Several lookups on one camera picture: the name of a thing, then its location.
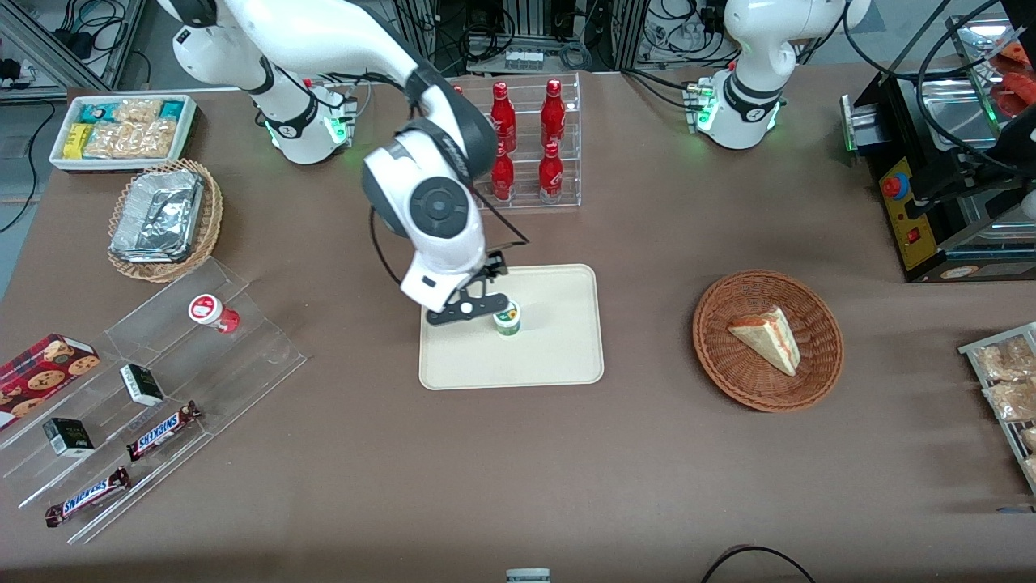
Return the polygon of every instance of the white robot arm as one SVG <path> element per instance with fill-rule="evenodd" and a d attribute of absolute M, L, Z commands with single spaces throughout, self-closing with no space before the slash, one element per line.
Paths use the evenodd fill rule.
<path fill-rule="evenodd" d="M 292 71 L 366 70 L 401 86 L 411 109 L 425 115 L 371 152 L 363 169 L 371 204 L 414 245 L 400 287 L 428 309 L 433 324 L 507 307 L 501 294 L 466 293 L 469 285 L 505 272 L 498 253 L 487 259 L 482 217 L 468 191 L 492 167 L 496 134 L 390 25 L 342 0 L 159 2 L 185 25 L 173 41 L 184 69 L 250 93 L 293 162 L 319 162 L 341 147 L 334 121 L 342 97 L 307 88 Z M 459 299 L 451 302 L 455 295 Z"/>
<path fill-rule="evenodd" d="M 703 78 L 710 87 L 701 104 L 697 129 L 724 147 L 745 149 L 762 140 L 777 115 L 781 91 L 796 66 L 789 40 L 815 38 L 830 31 L 845 13 L 856 27 L 870 0 L 729 0 L 723 21 L 741 43 L 732 71 Z"/>

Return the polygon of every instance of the brown wicker basket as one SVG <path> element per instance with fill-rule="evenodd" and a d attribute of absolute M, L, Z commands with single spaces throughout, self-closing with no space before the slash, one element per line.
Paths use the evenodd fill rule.
<path fill-rule="evenodd" d="M 780 307 L 802 362 L 788 377 L 730 334 L 737 318 Z M 759 411 L 786 413 L 816 405 L 841 375 L 844 352 L 834 315 L 813 291 L 772 270 L 744 270 L 720 279 L 694 311 L 694 351 L 706 373 L 736 401 Z"/>
<path fill-rule="evenodd" d="M 194 269 L 202 263 L 215 247 L 215 239 L 220 236 L 220 221 L 223 218 L 223 194 L 220 192 L 220 184 L 212 179 L 212 174 L 204 166 L 192 159 L 177 159 L 166 162 L 153 168 L 148 168 L 140 175 L 153 172 L 172 172 L 174 170 L 191 170 L 197 172 L 205 179 L 205 191 L 202 194 L 202 207 L 198 215 L 198 227 L 195 231 L 194 250 L 191 255 L 181 263 L 131 263 L 116 258 L 108 253 L 108 259 L 112 261 L 115 268 L 122 274 L 136 279 L 143 279 L 153 283 L 167 283 L 177 276 Z M 122 207 L 126 202 L 126 194 L 130 192 L 127 183 L 122 188 L 122 195 L 115 203 L 115 211 L 108 222 L 108 235 L 115 234 L 115 227 L 122 216 Z"/>

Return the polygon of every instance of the red switch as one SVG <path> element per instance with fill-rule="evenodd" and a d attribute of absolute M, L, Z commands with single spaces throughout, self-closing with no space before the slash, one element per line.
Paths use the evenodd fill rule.
<path fill-rule="evenodd" d="M 897 176 L 889 176 L 882 180 L 882 194 L 893 198 L 902 191 L 903 182 Z"/>

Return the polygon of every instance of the red bottle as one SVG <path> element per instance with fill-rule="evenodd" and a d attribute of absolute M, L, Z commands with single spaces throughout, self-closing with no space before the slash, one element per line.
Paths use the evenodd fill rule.
<path fill-rule="evenodd" d="M 557 157 L 557 142 L 550 142 L 544 148 L 540 161 L 540 200 L 553 204 L 562 198 L 562 172 L 565 167 Z"/>
<path fill-rule="evenodd" d="M 514 151 L 518 147 L 515 106 L 508 97 L 508 84 L 502 81 L 493 83 L 493 109 L 489 112 L 489 120 L 496 129 L 496 140 L 503 142 L 503 149 Z"/>
<path fill-rule="evenodd" d="M 565 137 L 565 101 L 562 100 L 562 82 L 557 79 L 547 81 L 547 98 L 540 110 L 540 141 L 544 147 L 554 141 L 562 143 Z"/>
<path fill-rule="evenodd" d="M 515 165 L 511 162 L 503 142 L 496 147 L 496 163 L 493 164 L 493 196 L 500 202 L 509 202 L 515 194 Z"/>

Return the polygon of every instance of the table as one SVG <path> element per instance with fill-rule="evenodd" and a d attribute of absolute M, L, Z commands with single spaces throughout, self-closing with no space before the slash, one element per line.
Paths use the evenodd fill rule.
<path fill-rule="evenodd" d="M 197 93 L 190 154 L 226 198 L 215 255 L 312 358 L 87 546 L 45 536 L 0 490 L 5 580 L 473 583 L 543 565 L 559 583 L 696 581 L 755 543 L 821 581 L 1032 581 L 1036 518 L 994 513 L 1031 497 L 955 349 L 1036 320 L 1033 286 L 902 283 L 841 145 L 838 97 L 870 78 L 803 67 L 765 142 L 727 151 L 624 77 L 583 75 L 583 206 L 515 215 L 534 243 L 508 257 L 597 271 L 604 378 L 445 393 L 418 381 L 419 310 L 371 249 L 358 186 L 402 98 L 379 87 L 357 146 L 300 167 L 247 95 Z M 0 356 L 92 339 L 157 291 L 105 255 L 126 178 L 54 172 Z M 402 269 L 407 242 L 383 244 Z M 801 279 L 839 320 L 844 374 L 813 409 L 749 411 L 692 356 L 697 298 L 749 267 Z M 793 572 L 742 556 L 721 573 Z"/>

